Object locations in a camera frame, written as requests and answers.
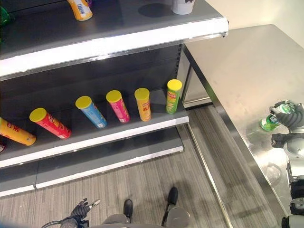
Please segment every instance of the store shelf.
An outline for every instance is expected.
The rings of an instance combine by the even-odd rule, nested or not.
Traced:
[[[0,170],[0,197],[183,151],[175,127]]]
[[[36,187],[71,181],[183,151],[176,128],[109,143],[39,162]]]
[[[0,170],[0,197],[34,190],[38,163]]]
[[[93,17],[80,22],[66,2],[16,18],[2,28],[0,80],[228,32],[227,19],[206,1],[189,15],[170,7],[171,0],[95,1]]]
[[[71,128],[72,136],[66,140],[61,140],[37,125],[37,141],[34,145],[26,147],[8,140],[5,151],[0,154],[0,168],[41,160],[64,153],[76,152],[77,150],[98,144],[125,139],[189,122],[187,112],[181,102],[179,102],[175,114],[166,113],[166,94],[163,90],[152,91],[150,94],[152,119],[148,122],[140,120],[133,95],[124,98],[124,101],[131,116],[131,121],[125,124],[118,121],[108,103],[97,104],[108,121],[108,125],[104,129],[97,129],[77,108],[52,113]]]

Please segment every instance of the can label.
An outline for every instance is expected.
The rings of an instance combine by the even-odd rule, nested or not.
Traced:
[[[151,120],[151,110],[150,110],[150,101],[146,100],[136,100],[139,116],[142,121]]]
[[[68,0],[77,20],[88,20],[92,17],[92,12],[86,0]]]
[[[120,122],[126,123],[130,121],[130,115],[122,98],[117,102],[110,103],[110,105]]]
[[[167,92],[167,105],[166,105],[166,112],[169,114],[173,114],[176,112],[177,104],[179,101],[179,91],[173,91],[168,89]]]
[[[2,151],[4,151],[4,149],[5,149],[5,145],[0,144],[0,153],[1,153]]]
[[[287,105],[287,104],[281,104],[280,106],[278,106],[276,108],[276,110],[278,110],[281,113],[284,114],[290,114],[294,112],[294,109]],[[266,118],[260,120],[260,126],[265,130],[265,131],[273,131],[275,130],[277,127],[279,127],[281,125],[280,122],[278,122],[277,118],[274,115],[268,115]]]
[[[36,136],[22,130],[4,119],[1,119],[0,135],[26,146],[30,146],[36,141]]]
[[[47,115],[41,121],[35,123],[58,136],[60,139],[67,139],[72,133],[71,130],[65,127],[58,119],[54,118],[49,113],[47,113]]]
[[[106,127],[107,121],[93,102],[87,108],[81,109],[81,111],[92,121],[93,124],[95,124],[97,128]]]

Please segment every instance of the pink chip can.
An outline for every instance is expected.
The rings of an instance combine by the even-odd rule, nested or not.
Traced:
[[[107,93],[106,99],[110,103],[120,122],[127,123],[130,121],[130,115],[124,105],[122,94],[118,90],[111,90]]]

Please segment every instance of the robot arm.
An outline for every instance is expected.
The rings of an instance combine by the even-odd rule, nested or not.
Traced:
[[[91,210],[92,207],[95,207],[100,203],[100,199],[94,201],[90,205],[88,205],[88,202],[86,201],[87,199],[83,199],[80,201],[76,207],[73,209],[71,216],[66,217],[61,221],[52,221],[41,228],[47,228],[52,225],[57,225],[60,224],[60,228],[87,228],[89,227],[89,221],[88,220],[83,220],[87,213]]]
[[[290,114],[281,113],[277,107],[288,104],[294,110]],[[304,106],[291,101],[283,101],[270,107],[270,113],[278,122],[286,126],[288,134],[273,134],[272,146],[282,148],[288,156],[287,173],[292,201],[291,215],[282,219],[282,228],[304,227]]]

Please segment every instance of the cable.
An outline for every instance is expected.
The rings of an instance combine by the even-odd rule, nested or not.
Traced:
[[[43,225],[41,228],[50,227],[50,226],[57,225],[60,223],[61,223],[61,221],[51,221],[51,222],[48,222],[47,224]]]

